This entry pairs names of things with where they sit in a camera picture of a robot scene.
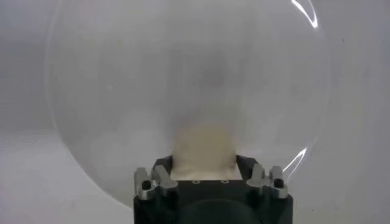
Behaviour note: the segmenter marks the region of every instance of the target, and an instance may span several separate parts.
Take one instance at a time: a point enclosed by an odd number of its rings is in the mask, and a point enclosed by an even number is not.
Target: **large bubble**
[[[330,76],[308,0],[62,1],[47,52],[63,142],[129,206],[136,168],[197,125],[286,179],[319,137]]]

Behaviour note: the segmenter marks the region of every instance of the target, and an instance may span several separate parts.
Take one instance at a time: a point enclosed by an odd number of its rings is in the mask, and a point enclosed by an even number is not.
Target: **metal clamp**
[[[271,197],[287,198],[288,189],[283,181],[283,171],[280,166],[273,166],[269,171],[269,176],[265,175],[265,171],[261,164],[255,164],[252,169],[252,176],[246,181],[246,184],[258,191],[259,195],[263,194],[263,188],[268,186],[271,188]]]
[[[140,200],[150,200],[154,198],[155,186],[144,167],[137,168],[134,173],[135,195]]]
[[[273,166],[269,171],[269,179],[271,181],[271,196],[274,198],[287,198],[288,189],[283,181],[283,171],[280,166]]]
[[[259,195],[263,194],[263,186],[268,185],[268,179],[265,177],[265,171],[261,164],[256,163],[252,169],[252,176],[246,181],[246,184],[256,191]]]
[[[171,179],[164,166],[157,165],[154,167],[153,179],[159,185],[163,196],[166,197],[171,192],[177,191],[178,182]]]

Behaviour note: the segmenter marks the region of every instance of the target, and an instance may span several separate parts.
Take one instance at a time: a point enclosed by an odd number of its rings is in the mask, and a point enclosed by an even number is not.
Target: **white wall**
[[[314,3],[333,84],[322,141],[291,183],[295,221],[388,223],[390,3]],[[52,132],[43,56],[54,7],[0,0],[0,223],[129,223],[131,210],[104,195]]]

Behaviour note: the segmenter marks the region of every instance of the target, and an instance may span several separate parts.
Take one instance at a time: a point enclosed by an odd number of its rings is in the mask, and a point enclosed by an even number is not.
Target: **black screw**
[[[142,181],[142,190],[149,190],[152,188],[152,182],[150,180]]]
[[[276,178],[274,179],[274,186],[276,188],[283,188],[285,186],[285,182],[282,179]]]

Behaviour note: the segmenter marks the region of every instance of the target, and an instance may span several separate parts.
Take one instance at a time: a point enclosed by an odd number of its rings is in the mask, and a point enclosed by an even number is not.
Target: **black machine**
[[[135,224],[292,224],[293,198],[282,169],[269,175],[253,158],[236,156],[242,180],[175,181],[172,157],[158,159],[151,175],[134,174]]]

